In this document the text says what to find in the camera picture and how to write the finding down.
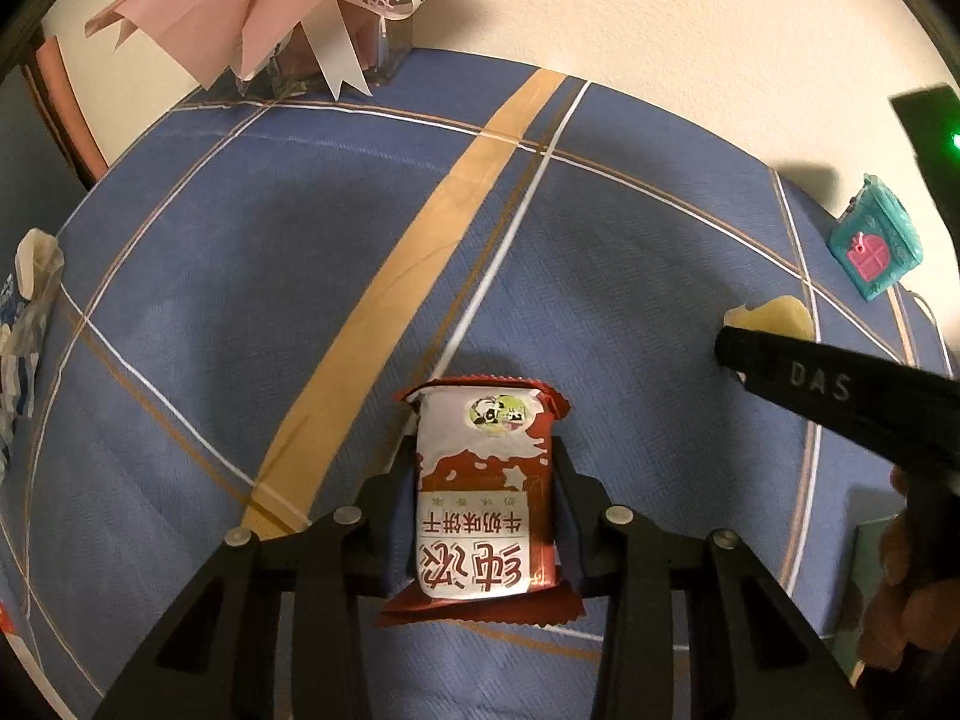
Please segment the person's right hand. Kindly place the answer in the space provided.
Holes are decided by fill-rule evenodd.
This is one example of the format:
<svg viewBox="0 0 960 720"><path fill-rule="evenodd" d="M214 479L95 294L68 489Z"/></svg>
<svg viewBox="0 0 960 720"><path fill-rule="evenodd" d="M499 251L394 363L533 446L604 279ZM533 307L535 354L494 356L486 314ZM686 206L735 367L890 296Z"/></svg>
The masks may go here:
<svg viewBox="0 0 960 720"><path fill-rule="evenodd" d="M901 511L885 528L878 546L884 578L867 605L857 642L857 658L866 667L895 671L908 645L946 653L958 639L957 580L912 589L910 559L907 512Z"/></svg>

